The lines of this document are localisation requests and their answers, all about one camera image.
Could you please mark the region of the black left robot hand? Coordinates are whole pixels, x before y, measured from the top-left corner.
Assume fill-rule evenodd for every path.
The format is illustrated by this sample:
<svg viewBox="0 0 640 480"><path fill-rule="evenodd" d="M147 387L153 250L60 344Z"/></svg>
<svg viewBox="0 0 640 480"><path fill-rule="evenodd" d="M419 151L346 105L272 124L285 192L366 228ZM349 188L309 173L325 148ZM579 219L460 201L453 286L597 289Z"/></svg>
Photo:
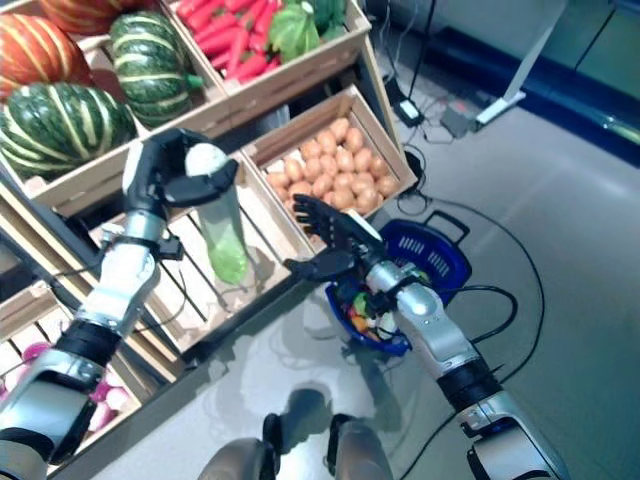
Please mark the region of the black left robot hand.
<svg viewBox="0 0 640 480"><path fill-rule="evenodd" d="M229 191L239 164L228 157L212 173L186 174L187 153L200 143L213 145L200 133L172 128L131 146L122 176L124 211L140 210L165 220L170 208L204 205Z"/></svg>

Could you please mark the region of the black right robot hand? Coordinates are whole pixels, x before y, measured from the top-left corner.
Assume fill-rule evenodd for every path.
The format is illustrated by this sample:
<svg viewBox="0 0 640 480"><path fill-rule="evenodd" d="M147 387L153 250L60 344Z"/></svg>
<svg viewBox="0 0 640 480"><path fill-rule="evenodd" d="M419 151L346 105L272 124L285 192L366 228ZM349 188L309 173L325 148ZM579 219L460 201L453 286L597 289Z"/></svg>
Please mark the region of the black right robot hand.
<svg viewBox="0 0 640 480"><path fill-rule="evenodd" d="M296 220L318 235L326 248L307 260L287 259L283 265L298 278L327 282L350 272L367 274L387 259L384 243L354 217L303 194L293 196Z"/></svg>

